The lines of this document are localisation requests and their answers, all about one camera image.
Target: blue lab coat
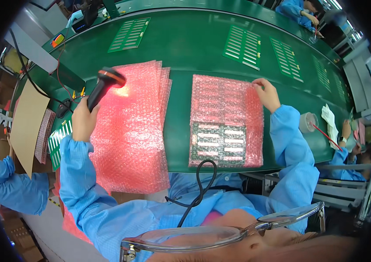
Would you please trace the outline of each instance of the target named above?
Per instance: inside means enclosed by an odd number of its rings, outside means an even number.
[[[0,160],[0,204],[17,212],[41,215],[49,196],[47,173],[16,174],[14,161]]]
[[[341,148],[343,151],[341,152],[339,149],[335,150],[333,159],[329,162],[329,165],[345,165],[344,161],[349,155],[349,151],[346,148]],[[354,157],[354,161],[351,162],[347,160],[347,165],[355,165],[357,157]],[[330,178],[330,179],[338,179],[338,180],[354,180],[354,181],[366,181],[364,176],[361,175],[360,172],[356,170],[332,170],[332,171],[324,171],[321,172],[321,178]]]
[[[197,207],[186,217],[183,227],[199,226],[213,210],[225,214],[240,208],[256,218],[289,208],[310,205],[319,171],[314,157],[299,131],[299,112],[282,105],[270,118],[270,136],[276,162],[285,166],[280,181],[269,197],[243,195],[239,191],[209,190]],[[125,237],[136,237],[150,230],[175,228],[186,211],[185,207],[166,202],[132,200],[117,204],[96,183],[94,165],[88,157],[93,152],[91,143],[73,141],[70,136],[61,141],[62,154],[59,191],[63,203],[73,214],[77,227],[83,231],[101,254],[110,261],[119,261],[120,243]],[[206,187],[212,174],[201,174]],[[168,196],[189,204],[199,195],[196,176],[170,174]],[[229,185],[241,188],[238,174],[218,174],[212,186]],[[288,228],[304,233],[307,220]],[[139,252],[135,261],[145,261],[150,252]]]
[[[300,14],[300,11],[303,10],[303,0],[284,0],[278,7],[276,7],[277,13],[287,16],[296,23],[308,28],[311,32],[315,32],[315,28],[312,26],[311,20]]]

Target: black cable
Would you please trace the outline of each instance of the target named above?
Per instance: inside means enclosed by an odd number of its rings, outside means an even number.
[[[212,176],[212,179],[210,180],[209,184],[206,186],[205,189],[203,189],[203,186],[201,185],[201,181],[200,181],[200,176],[199,176],[199,172],[200,172],[200,168],[201,166],[206,163],[206,162],[210,162],[212,163],[213,165],[213,176]],[[212,161],[212,160],[209,160],[209,159],[206,159],[206,160],[203,160],[200,165],[197,167],[197,170],[196,170],[196,177],[197,177],[197,184],[199,185],[199,190],[200,190],[200,194],[198,197],[196,197],[193,202],[191,202],[191,204],[187,205],[187,204],[183,204],[183,203],[180,203],[178,201],[175,201],[169,197],[165,197],[165,199],[167,201],[170,201],[174,204],[177,204],[177,205],[180,205],[182,207],[187,207],[187,210],[184,212],[184,215],[183,217],[181,218],[180,222],[178,223],[178,228],[180,228],[183,223],[184,223],[184,220],[186,219],[186,216],[188,215],[188,213],[190,212],[191,208],[192,207],[195,207],[195,206],[198,206],[201,201],[203,200],[203,195],[210,189],[210,186],[213,184],[215,178],[216,178],[216,164]]]
[[[21,62],[21,65],[22,65],[22,67],[23,67],[23,69],[24,69],[24,73],[26,73],[28,80],[29,80],[29,81],[31,82],[31,84],[34,86],[34,88],[36,89],[36,91],[39,92],[40,94],[42,94],[43,96],[45,96],[45,97],[47,97],[47,98],[49,98],[49,99],[51,99],[51,100],[54,100],[54,101],[60,103],[60,104],[63,105],[64,107],[68,108],[68,110],[69,110],[70,112],[73,113],[72,109],[70,109],[70,107],[68,107],[67,105],[65,105],[62,101],[57,100],[56,98],[53,98],[53,97],[49,97],[48,95],[46,95],[45,93],[41,92],[41,91],[37,88],[36,84],[31,80],[31,77],[30,77],[30,75],[28,74],[28,71],[27,71],[27,69],[26,69],[26,65],[24,64],[24,61],[22,60],[22,56],[21,56],[21,53],[20,53],[20,49],[18,49],[17,40],[15,40],[15,35],[14,35],[14,32],[12,31],[12,29],[10,29],[10,34],[11,34],[12,40],[14,41],[15,49],[16,49],[16,51],[17,51],[18,57],[20,58],[20,62]]]

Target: handheld barcode scanner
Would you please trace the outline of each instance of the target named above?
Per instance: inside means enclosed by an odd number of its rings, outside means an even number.
[[[101,101],[110,87],[122,88],[126,84],[126,77],[109,67],[103,67],[98,72],[97,77],[98,83],[87,100],[90,112]]]

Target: plastic cup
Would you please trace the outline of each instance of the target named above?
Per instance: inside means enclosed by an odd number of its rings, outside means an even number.
[[[311,112],[302,114],[299,120],[299,130],[302,133],[314,132],[315,128],[311,123],[318,126],[317,116]]]

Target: clear eyeglass frame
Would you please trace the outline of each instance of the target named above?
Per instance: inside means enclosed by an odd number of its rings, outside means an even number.
[[[141,250],[161,253],[183,253],[218,248],[239,242],[265,230],[286,227],[318,213],[321,232],[325,232],[325,204],[296,207],[283,212],[276,212],[260,217],[257,223],[246,228],[231,226],[199,226],[191,228],[158,229],[143,233],[137,237],[124,238],[120,245],[120,262],[131,262]]]

